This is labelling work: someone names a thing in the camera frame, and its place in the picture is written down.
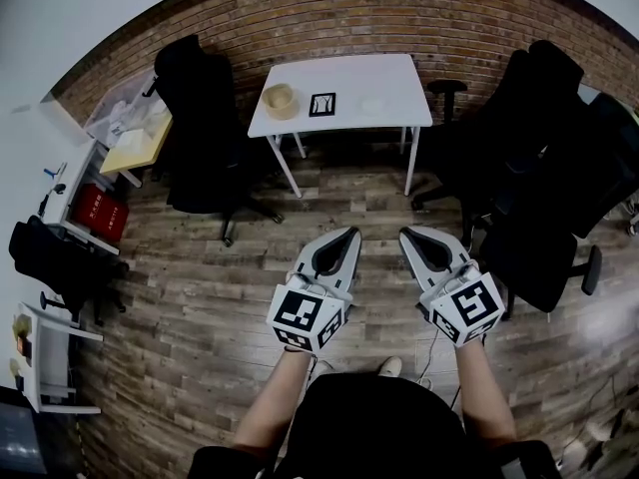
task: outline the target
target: desk leg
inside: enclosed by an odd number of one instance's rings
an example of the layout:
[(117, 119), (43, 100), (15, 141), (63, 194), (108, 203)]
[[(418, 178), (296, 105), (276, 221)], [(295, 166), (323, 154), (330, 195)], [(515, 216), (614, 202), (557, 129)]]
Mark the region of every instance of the desk leg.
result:
[(54, 397), (69, 397), (69, 394), (75, 394), (76, 389), (73, 387), (63, 387), (62, 385), (50, 385), (49, 383), (40, 383), (40, 395), (49, 395)]
[(291, 174), (291, 171), (289, 170), (287, 161), (282, 156), (282, 152), (280, 151), (280, 148), (278, 148), (278, 145), (276, 144), (276, 138), (273, 135), (267, 135), (267, 140), (269, 141), (269, 145), (271, 146), (271, 149), (273, 149), (273, 152), (276, 154), (276, 158), (278, 159), (278, 162), (280, 162), (280, 167), (282, 167), (282, 170), (287, 176), (287, 179), (289, 180), (289, 183), (291, 184), (291, 188), (295, 192), (296, 196), (298, 196), (298, 199), (301, 199), (302, 192), (300, 192), (300, 189), (298, 188), (298, 184), (296, 183), (296, 180), (293, 178), (293, 174)]
[(120, 174), (122, 174), (134, 187), (139, 188), (142, 186), (142, 182), (129, 171), (120, 171)]
[(64, 406), (62, 404), (43, 404), (41, 412), (46, 413), (71, 413), (75, 415), (99, 415), (102, 410), (97, 406)]
[(417, 148), (419, 147), (419, 127), (413, 128), (412, 145), (410, 146), (410, 160), (408, 161), (408, 174), (406, 175), (406, 188), (403, 191), (405, 196), (410, 195), (410, 185), (412, 185), (412, 173), (415, 170), (415, 159), (417, 158)]
[(399, 153), (403, 155), (403, 150), (406, 145), (406, 126), (401, 129), (401, 141), (399, 142)]
[(72, 235), (76, 235), (78, 238), (89, 241), (95, 246), (99, 246), (100, 248), (106, 250), (113, 255), (120, 255), (120, 251), (114, 246), (110, 246), (109, 244), (104, 243), (101, 239), (96, 238), (95, 236), (91, 236), (86, 231), (80, 229), (78, 226), (71, 224), (69, 221), (62, 222), (62, 226), (69, 231)]
[(305, 159), (307, 157), (307, 153), (304, 150), (304, 147), (302, 146), (302, 141), (300, 140), (300, 134), (293, 133), (293, 136), (296, 138), (296, 142), (298, 143), (298, 149), (300, 150), (300, 154), (302, 155), (302, 158)]
[(43, 326), (47, 328), (51, 328), (52, 330), (58, 330), (63, 333), (70, 333), (71, 335), (77, 335), (78, 337), (84, 337), (85, 339), (98, 340), (102, 342), (104, 337), (99, 333), (93, 333), (91, 331), (80, 330), (78, 328), (74, 328), (73, 326), (69, 326), (67, 324), (59, 323), (53, 319), (49, 318), (40, 318), (40, 322)]

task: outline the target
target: forearm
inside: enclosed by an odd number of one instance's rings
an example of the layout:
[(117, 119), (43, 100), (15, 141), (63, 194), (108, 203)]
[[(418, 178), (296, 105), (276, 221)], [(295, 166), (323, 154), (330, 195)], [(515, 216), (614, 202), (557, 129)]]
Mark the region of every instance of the forearm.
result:
[(261, 458), (278, 452), (298, 407), (310, 363), (308, 353), (282, 354), (266, 386), (240, 423), (235, 448)]
[(455, 348), (466, 431), (487, 447), (516, 440), (515, 421), (479, 339)]

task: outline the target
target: white desk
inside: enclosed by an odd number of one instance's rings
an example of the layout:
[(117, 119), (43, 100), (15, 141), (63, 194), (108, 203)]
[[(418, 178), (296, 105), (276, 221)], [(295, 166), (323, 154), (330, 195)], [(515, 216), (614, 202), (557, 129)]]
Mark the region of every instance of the white desk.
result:
[[(404, 194), (410, 192), (421, 127), (432, 126), (426, 97), (412, 59), (404, 54), (329, 57), (273, 66), (266, 87), (289, 84), (300, 103), (292, 119), (278, 121), (258, 102), (249, 137), (267, 137), (293, 191), (302, 196), (280, 152), (282, 135), (293, 134), (301, 153), (299, 132), (353, 128), (401, 128), (403, 151), (406, 128), (412, 129), (412, 146)], [(313, 94), (336, 93), (333, 116), (309, 117)]]
[(77, 413), (85, 415), (100, 413), (100, 408), (95, 406), (66, 406), (42, 403), (43, 395), (68, 397), (69, 394), (75, 393), (76, 390), (66, 384), (51, 385), (41, 382), (41, 361), (43, 360), (41, 352), (43, 350), (40, 344), (43, 327), (99, 341), (102, 341), (102, 335), (80, 330), (78, 329), (78, 323), (50, 315), (44, 310), (28, 306), (26, 303), (18, 304), (18, 313), (25, 314), (31, 318), (31, 334), (27, 337), (29, 342), (31, 342), (31, 365), (17, 350), (15, 358), (20, 365), (20, 374), (24, 378), (24, 390), (22, 393), (29, 400), (33, 409), (38, 413)]
[[(90, 174), (92, 160), (95, 158), (104, 159), (105, 156), (105, 148), (95, 140), (89, 140), (73, 149), (73, 155), (67, 159), (66, 168), (55, 177), (52, 183), (52, 186), (62, 183), (66, 185), (67, 188), (60, 195), (55, 192), (49, 195), (49, 201), (42, 216), (42, 222), (48, 226), (63, 227), (79, 239), (89, 241), (107, 252), (118, 255), (120, 251), (117, 248), (92, 236), (88, 231), (72, 223), (69, 215), (76, 192), (82, 186), (82, 180), (87, 175), (92, 176)], [(98, 177), (100, 177), (100, 175), (96, 168), (96, 172), (92, 176), (93, 180), (102, 188), (110, 187), (111, 182), (109, 180), (102, 177), (98, 179)]]

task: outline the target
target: white shoe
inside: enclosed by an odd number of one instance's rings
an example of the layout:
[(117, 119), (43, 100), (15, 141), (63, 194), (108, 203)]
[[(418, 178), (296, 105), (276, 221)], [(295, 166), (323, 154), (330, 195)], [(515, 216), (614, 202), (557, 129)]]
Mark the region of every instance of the white shoe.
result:
[(397, 378), (401, 373), (401, 358), (398, 356), (392, 356), (386, 362), (381, 365), (379, 369), (379, 376), (386, 376), (388, 378)]
[(332, 367), (332, 365), (330, 365), (328, 362), (324, 360), (320, 360), (316, 364), (315, 368), (313, 369), (313, 374), (311, 375), (311, 378), (309, 379), (309, 385), (311, 385), (311, 383), (313, 383), (323, 374), (332, 374), (334, 372), (335, 370)]

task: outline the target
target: black picture frame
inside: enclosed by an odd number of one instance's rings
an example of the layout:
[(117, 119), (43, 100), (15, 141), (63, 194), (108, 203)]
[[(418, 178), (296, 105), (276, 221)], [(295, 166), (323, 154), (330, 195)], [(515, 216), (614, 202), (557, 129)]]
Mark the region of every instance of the black picture frame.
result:
[[(326, 106), (329, 110), (319, 111), (319, 98), (328, 98)], [(325, 117), (335, 115), (335, 104), (337, 103), (337, 94), (335, 92), (326, 92), (323, 94), (313, 94), (311, 96), (311, 106), (309, 107), (309, 117)]]

